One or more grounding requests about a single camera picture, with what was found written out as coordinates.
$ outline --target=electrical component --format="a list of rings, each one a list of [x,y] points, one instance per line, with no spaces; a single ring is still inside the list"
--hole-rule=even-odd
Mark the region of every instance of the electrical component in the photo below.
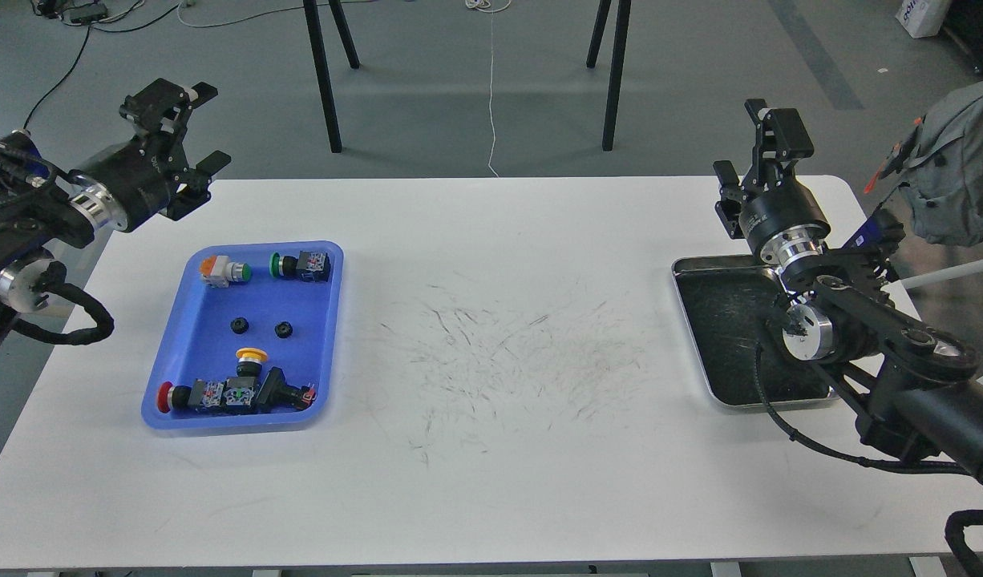
[[[88,23],[102,22],[106,18],[107,7],[104,4],[91,4],[67,10],[67,19],[70,19],[71,25],[84,26]]]
[[[274,325],[274,333],[279,339],[287,339],[287,337],[293,336],[293,324],[288,321],[279,322],[279,324]]]
[[[305,282],[326,282],[331,278],[331,263],[326,252],[302,251],[300,256],[271,255],[271,276],[298,278]]]
[[[199,274],[205,284],[226,289],[232,282],[249,282],[253,270],[246,263],[236,263],[230,256],[212,255],[199,263]]]
[[[246,331],[249,331],[249,321],[245,317],[236,317],[232,319],[231,322],[232,333],[236,335],[243,335]]]
[[[285,380],[282,369],[273,366],[260,383],[267,352],[257,348],[241,348],[235,352],[238,365],[235,376],[223,381],[196,379],[192,386],[176,385],[170,381],[157,390],[157,409],[161,413],[173,410],[193,410],[202,414],[246,415],[268,413],[274,406],[288,405],[296,410],[309,408],[317,396],[311,387],[293,387]]]

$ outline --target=black tray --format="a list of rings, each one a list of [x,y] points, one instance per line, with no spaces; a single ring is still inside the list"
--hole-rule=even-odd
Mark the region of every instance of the black tray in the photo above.
[[[701,256],[674,263],[685,318],[712,398],[735,409],[762,406],[752,382],[758,315],[783,286],[749,255]],[[802,362],[763,350],[760,380],[774,405],[827,401],[833,392]]]

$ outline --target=gray floor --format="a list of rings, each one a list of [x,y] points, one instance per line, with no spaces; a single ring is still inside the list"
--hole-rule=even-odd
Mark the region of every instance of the gray floor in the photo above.
[[[296,4],[198,0],[184,18],[223,22]],[[753,135],[742,103],[766,98],[802,112],[815,143],[815,157],[799,165],[802,174],[837,175],[860,191],[914,117],[947,91],[978,79],[949,40],[910,39],[892,17],[898,4],[635,2],[610,153],[599,149],[610,34],[599,67],[583,64],[595,0],[514,0],[494,18],[465,10],[462,0],[347,4],[363,62],[356,71],[346,66],[330,14],[322,10],[346,145],[340,155],[327,151],[300,11],[208,30],[187,28],[170,14],[130,34],[95,32],[73,76],[44,103],[30,129],[48,158],[73,167],[100,147],[130,138],[115,112],[123,96],[157,77],[205,80],[219,88],[220,98],[195,113],[187,149],[194,160],[213,149],[231,154],[221,178],[491,176],[494,36],[491,163],[499,175],[705,175],[716,159],[733,160],[744,171]],[[147,22],[170,6],[150,0],[115,28]],[[36,18],[23,1],[0,0],[0,135],[22,124],[34,101],[70,66],[83,36],[83,30]],[[260,194],[267,201],[267,191]],[[859,196],[863,208],[876,204],[876,194]],[[907,208],[893,205],[907,219]],[[703,234],[722,230],[718,225]],[[983,244],[940,248],[913,237],[896,264],[908,276],[982,257]],[[77,277],[87,275],[95,260],[74,252],[63,258]],[[927,322],[975,344],[983,357],[983,274],[912,295]],[[58,325],[60,319],[43,321]],[[0,449],[48,352],[16,337],[4,344]],[[700,563],[660,567],[653,574],[707,569]],[[912,571],[904,559],[841,559],[752,563],[745,574]]]

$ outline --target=blue tray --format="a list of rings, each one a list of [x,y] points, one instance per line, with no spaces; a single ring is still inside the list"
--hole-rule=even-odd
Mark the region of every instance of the blue tray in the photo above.
[[[300,251],[327,252],[331,266],[327,282],[271,277],[272,253],[298,256]],[[235,262],[249,264],[253,276],[245,284],[212,288],[199,274],[199,263],[210,255],[227,255]],[[331,375],[342,257],[342,249],[326,240],[207,246],[196,252],[181,274],[168,327],[143,395],[143,420],[155,430],[274,430],[316,416],[327,399]],[[235,317],[245,317],[249,331],[233,333],[230,324]],[[274,332],[274,325],[282,321],[293,326],[293,335],[287,339],[279,339]],[[157,409],[157,391],[163,382],[191,385],[195,379],[234,376],[235,351],[243,347],[267,352],[270,358],[264,363],[264,374],[272,366],[280,366],[290,385],[314,387],[313,404],[304,410],[276,406],[271,413],[256,415],[203,415],[188,410],[161,413]]]

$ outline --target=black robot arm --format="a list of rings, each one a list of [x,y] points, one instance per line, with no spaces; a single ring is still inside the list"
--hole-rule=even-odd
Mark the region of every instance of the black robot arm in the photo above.
[[[183,141],[192,111],[213,96],[216,88],[204,82],[184,88],[155,80],[120,108],[135,136],[74,171],[44,160],[26,132],[0,139],[0,344],[10,331],[53,344],[89,344],[110,335],[113,318],[65,282],[66,269],[43,245],[58,238],[84,248],[104,226],[130,232],[154,213],[178,220],[209,201],[213,176],[231,158],[214,151],[189,167]],[[79,192],[71,196],[59,180]],[[58,335],[18,318],[44,307],[49,293],[84,307],[96,327]]]
[[[796,162],[813,153],[799,114],[770,109],[761,99],[745,108],[755,124],[751,169],[738,182],[729,161],[713,167],[719,179],[716,213],[726,233],[747,240],[787,293],[774,310],[759,311],[766,328],[759,346],[764,339],[782,348],[837,391],[857,415],[860,441],[902,465],[884,470],[960,472],[938,466],[949,465],[942,461],[924,461],[944,453],[983,486],[983,386],[973,380],[976,351],[895,310],[883,291],[892,274],[888,257],[904,236],[901,224],[890,212],[877,212],[846,245],[829,248],[825,216],[795,178]],[[876,375],[854,364],[878,353],[884,361]],[[766,402],[762,385],[755,387],[774,420],[789,430]],[[799,434],[790,431],[792,439]],[[886,463],[835,455],[811,439],[807,445],[866,466]],[[983,511],[960,511],[947,527],[949,545],[971,575],[983,575],[983,566],[961,531],[978,523],[983,525]]]

